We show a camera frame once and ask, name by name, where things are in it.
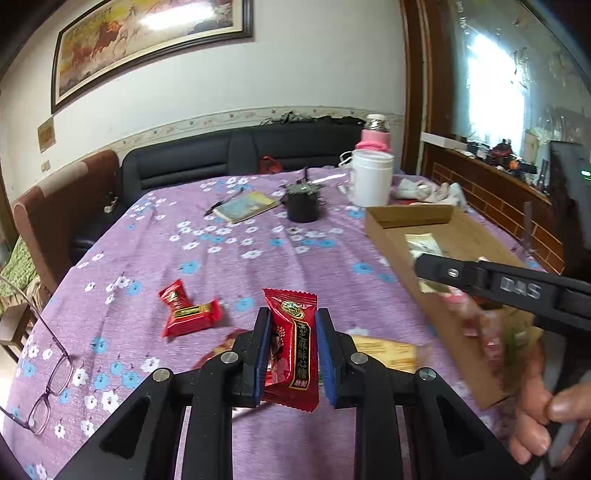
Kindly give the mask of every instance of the wrapped candy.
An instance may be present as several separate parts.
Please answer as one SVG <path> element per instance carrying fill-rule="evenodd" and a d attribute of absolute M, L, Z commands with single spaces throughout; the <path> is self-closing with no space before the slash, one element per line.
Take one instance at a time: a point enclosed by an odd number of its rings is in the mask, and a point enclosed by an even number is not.
<path fill-rule="evenodd" d="M 271 369 L 263 400 L 313 411 L 318 405 L 317 297 L 263 289 L 272 311 Z"/>

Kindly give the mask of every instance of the framed painting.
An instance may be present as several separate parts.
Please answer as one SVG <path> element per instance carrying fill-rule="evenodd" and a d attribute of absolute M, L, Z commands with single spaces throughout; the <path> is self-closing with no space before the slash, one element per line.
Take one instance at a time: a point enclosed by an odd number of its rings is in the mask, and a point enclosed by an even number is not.
<path fill-rule="evenodd" d="M 145 61 L 248 37 L 252 0 L 105 0 L 57 37 L 51 112 Z"/>

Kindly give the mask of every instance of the cardboard box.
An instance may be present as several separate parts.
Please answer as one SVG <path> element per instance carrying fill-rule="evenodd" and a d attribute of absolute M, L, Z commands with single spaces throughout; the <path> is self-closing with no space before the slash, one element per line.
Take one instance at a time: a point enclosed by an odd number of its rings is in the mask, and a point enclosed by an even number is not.
<path fill-rule="evenodd" d="M 404 235 L 430 233 L 443 254 L 457 260 L 477 261 L 486 257 L 491 262 L 515 267 L 523 267 L 523 263 L 484 226 L 449 205 L 370 207 L 366 210 L 365 233 L 429 318 L 479 407 L 489 408 L 515 391 L 520 374 L 512 372 L 509 384 L 501 385 L 482 355 L 479 340 L 463 335 L 460 320 L 439 295 L 421 292 Z M 516 320 L 531 325 L 532 314 L 516 311 L 508 321 Z"/>

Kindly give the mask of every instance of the snack package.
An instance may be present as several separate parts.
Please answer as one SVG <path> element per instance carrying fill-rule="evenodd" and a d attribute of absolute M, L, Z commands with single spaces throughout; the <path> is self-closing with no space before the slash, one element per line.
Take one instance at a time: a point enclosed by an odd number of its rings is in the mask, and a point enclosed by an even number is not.
<path fill-rule="evenodd" d="M 271 370 L 263 400 L 304 411 L 318 405 L 317 297 L 264 288 L 272 311 Z"/>
<path fill-rule="evenodd" d="M 160 299 L 170 307 L 162 337 L 176 337 L 212 327 L 222 318 L 222 309 L 216 299 L 210 303 L 193 305 L 184 291 L 183 282 L 175 280 L 160 292 Z"/>

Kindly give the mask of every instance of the purple bedspread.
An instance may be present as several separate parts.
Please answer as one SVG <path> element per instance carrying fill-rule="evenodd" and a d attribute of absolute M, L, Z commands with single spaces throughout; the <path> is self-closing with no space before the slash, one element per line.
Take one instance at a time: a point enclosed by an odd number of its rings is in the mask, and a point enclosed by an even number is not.
<path fill-rule="evenodd" d="M 316 293 L 342 332 L 430 344 L 431 365 L 493 426 L 498 412 L 476 408 L 424 313 L 365 236 L 363 209 L 335 188 L 338 180 L 322 190 L 327 204 L 315 223 L 291 223 L 282 206 L 238 225 L 203 218 L 228 191 L 243 186 L 279 199 L 280 185 L 300 177 L 223 177 L 149 193 L 68 272 L 43 315 L 76 357 L 74 378 L 61 397 L 50 397 L 40 438 L 5 420 L 5 438 L 30 477 L 56 476 L 150 372 L 186 371 L 234 329 L 251 329 L 265 305 L 263 287 Z M 169 309 L 158 292 L 177 278 L 195 303 L 221 299 L 226 316 L 218 327 L 161 337 Z M 11 412 L 28 414 L 58 357 L 39 323 L 19 362 Z M 355 412 L 333 410 L 324 397 L 311 414 L 270 406 L 234 421 L 234 476 L 352 478 L 354 435 Z"/>

